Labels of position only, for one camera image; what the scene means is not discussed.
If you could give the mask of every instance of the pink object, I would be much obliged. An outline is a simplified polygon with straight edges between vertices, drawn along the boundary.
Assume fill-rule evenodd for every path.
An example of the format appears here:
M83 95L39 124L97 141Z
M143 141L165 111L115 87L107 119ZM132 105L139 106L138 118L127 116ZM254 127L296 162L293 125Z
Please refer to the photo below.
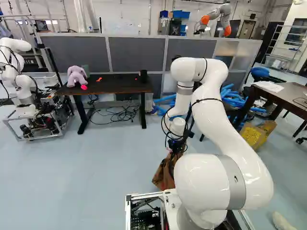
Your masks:
M81 89L87 90L87 86L86 85L81 85Z
M86 73L84 69L79 66L70 66L67 70L67 87L71 88L75 86L76 82L79 82L81 85L87 85Z

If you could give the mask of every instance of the metal frame cart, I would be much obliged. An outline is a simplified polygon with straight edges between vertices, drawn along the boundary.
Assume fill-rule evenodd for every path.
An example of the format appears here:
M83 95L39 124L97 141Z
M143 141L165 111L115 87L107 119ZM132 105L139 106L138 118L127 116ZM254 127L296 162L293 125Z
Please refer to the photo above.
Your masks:
M179 230L177 214L184 210L176 189L126 195L126 230L148 229L149 226L153 227L152 229ZM254 230L255 228L246 212L238 210L228 211L225 221L216 229Z

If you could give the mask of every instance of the paper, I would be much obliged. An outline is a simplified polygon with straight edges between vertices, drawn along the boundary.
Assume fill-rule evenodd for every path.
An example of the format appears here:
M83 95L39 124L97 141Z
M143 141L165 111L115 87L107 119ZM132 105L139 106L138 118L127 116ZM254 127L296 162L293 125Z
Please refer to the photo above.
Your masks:
M274 84L273 82L270 82L270 81L258 81L258 82L252 83L252 85L257 85L261 88L270 90L272 92L279 92L283 89L283 86Z
M276 69L280 69L280 65L281 61L280 60L275 60L272 64L272 67L276 68Z

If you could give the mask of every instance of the wooden table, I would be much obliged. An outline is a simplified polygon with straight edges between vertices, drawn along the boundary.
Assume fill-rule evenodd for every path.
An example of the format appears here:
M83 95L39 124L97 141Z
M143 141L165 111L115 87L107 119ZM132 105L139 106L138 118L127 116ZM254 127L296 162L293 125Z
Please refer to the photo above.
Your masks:
M87 79L87 90L82 90L80 85L73 88L68 88L65 84L56 92L56 95L73 96L82 121L78 134L82 134L94 112L94 108L91 108L87 113L85 112L81 100L82 95L105 93L140 93L141 125L142 128L146 128L145 93L152 92L152 85L149 80L147 83L141 83L140 79L135 80L136 77L138 77L138 74L91 74L90 78Z
M264 97L268 101L272 101L273 103L277 104L277 107L269 117L270 120L275 120L283 109L290 111L304 120L300 128L293 134L293 137L296 137L297 134L307 125L307 104L302 106L295 103L294 99L307 99L307 96L304 95L304 93L307 93L307 87L295 82L278 83L278 85L283 86L284 89L279 92L272 92L257 85L252 85L248 100L246 101L244 107L240 110L234 123L234 127L238 128L245 115L253 106L255 100L259 99L260 97Z

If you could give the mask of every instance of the gray partition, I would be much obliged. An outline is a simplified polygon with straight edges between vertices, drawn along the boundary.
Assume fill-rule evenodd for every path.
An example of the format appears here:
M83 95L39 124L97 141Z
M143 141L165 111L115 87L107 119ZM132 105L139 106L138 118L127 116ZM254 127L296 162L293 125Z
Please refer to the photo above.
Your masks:
M60 72L69 66L88 64L91 72L109 72L105 37L41 36L53 53Z
M166 71L169 71L172 59L176 55L192 58L212 58L215 40L169 39L166 57Z
M227 79L223 83L223 86L233 83L234 86L232 87L232 89L239 90L242 81L244 81L245 74L246 72L229 72Z
M162 74L148 74L153 85L153 98L160 98L162 87Z
M114 72L163 71L165 38L109 37Z
M154 96L175 92L177 83L167 74L176 55L220 59L229 67L224 85L239 90L262 41L232 38L176 36L107 36L103 34L38 34L50 47L60 72L71 65L90 65L91 72L130 73L149 71Z

